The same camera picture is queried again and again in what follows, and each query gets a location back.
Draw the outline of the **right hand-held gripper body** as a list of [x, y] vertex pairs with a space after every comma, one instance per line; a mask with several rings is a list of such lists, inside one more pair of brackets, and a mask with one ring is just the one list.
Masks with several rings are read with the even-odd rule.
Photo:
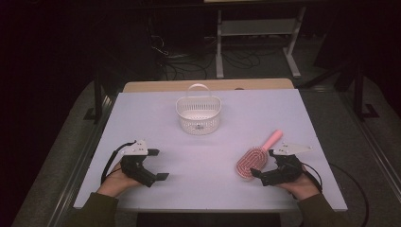
[[277, 168], [263, 172], [261, 182], [264, 186], [291, 183], [297, 180], [303, 173], [301, 161], [297, 154], [311, 151], [311, 146], [284, 143], [282, 147], [274, 150], [278, 156], [275, 159]]

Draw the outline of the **white plastic basket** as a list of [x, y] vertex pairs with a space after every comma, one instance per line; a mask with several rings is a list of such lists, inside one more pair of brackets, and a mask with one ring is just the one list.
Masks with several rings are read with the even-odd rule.
[[[189, 93], [195, 88], [203, 88], [207, 96], [191, 96]], [[185, 96], [176, 101], [176, 113], [180, 125], [186, 133], [192, 135], [206, 135], [216, 131], [220, 124], [222, 102], [213, 96], [211, 90], [202, 83], [190, 85]]]

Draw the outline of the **person's right hand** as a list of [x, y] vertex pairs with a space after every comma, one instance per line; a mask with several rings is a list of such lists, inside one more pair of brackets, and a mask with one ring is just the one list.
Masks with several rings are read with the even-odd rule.
[[304, 171], [294, 182], [280, 183], [277, 184], [277, 187], [286, 189], [287, 192], [292, 194], [298, 201], [308, 199], [320, 193], [318, 187], [307, 176], [307, 171]]

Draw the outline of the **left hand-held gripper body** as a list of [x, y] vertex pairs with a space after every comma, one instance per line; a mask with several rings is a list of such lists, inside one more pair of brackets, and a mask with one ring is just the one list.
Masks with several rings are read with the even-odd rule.
[[143, 162], [148, 157], [148, 145], [144, 140], [138, 140], [132, 145], [128, 145], [122, 151], [120, 162], [121, 170], [129, 178], [138, 183], [151, 187], [156, 182], [156, 175], [146, 170]]

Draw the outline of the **person's left hand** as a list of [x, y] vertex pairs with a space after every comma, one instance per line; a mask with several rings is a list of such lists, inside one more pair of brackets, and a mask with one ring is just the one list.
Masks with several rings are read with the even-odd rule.
[[121, 170], [121, 165], [117, 164], [114, 166], [112, 172], [106, 177], [106, 180], [101, 184], [96, 193], [116, 198], [126, 190], [139, 185], [140, 183], [136, 180], [129, 178], [124, 174]]

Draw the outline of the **black metal stand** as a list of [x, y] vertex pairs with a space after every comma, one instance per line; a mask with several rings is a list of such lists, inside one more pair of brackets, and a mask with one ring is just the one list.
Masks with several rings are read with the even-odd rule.
[[364, 122], [366, 118], [378, 118], [379, 114], [372, 104], [363, 103], [363, 86], [364, 76], [362, 73], [362, 66], [358, 62], [356, 64], [356, 73], [354, 76], [354, 104], [353, 110], [357, 118]]
[[100, 73], [98, 71], [94, 74], [94, 100], [95, 106], [88, 109], [84, 115], [84, 120], [93, 120], [95, 124], [100, 121], [102, 116], [103, 95], [100, 82]]

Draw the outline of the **white metal desk frame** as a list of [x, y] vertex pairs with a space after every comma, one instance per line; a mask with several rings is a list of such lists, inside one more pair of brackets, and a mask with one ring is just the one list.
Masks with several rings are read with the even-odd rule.
[[253, 36], [253, 35], [289, 35], [290, 41], [283, 48], [289, 70], [294, 78], [299, 78], [301, 72], [293, 59], [292, 52], [295, 47], [306, 7], [298, 11], [295, 18], [289, 19], [262, 19], [262, 20], [223, 20], [222, 11], [218, 11], [217, 22], [217, 54], [216, 54], [216, 73], [218, 79], [224, 78], [221, 40], [223, 37], [230, 36]]

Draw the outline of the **pink hairbrush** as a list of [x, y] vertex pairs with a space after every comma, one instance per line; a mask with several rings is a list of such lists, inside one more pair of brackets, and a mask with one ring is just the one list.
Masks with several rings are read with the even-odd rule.
[[250, 148], [236, 163], [236, 173], [243, 179], [253, 178], [251, 169], [260, 170], [268, 161], [268, 150], [281, 139], [283, 132], [276, 130], [260, 147]]

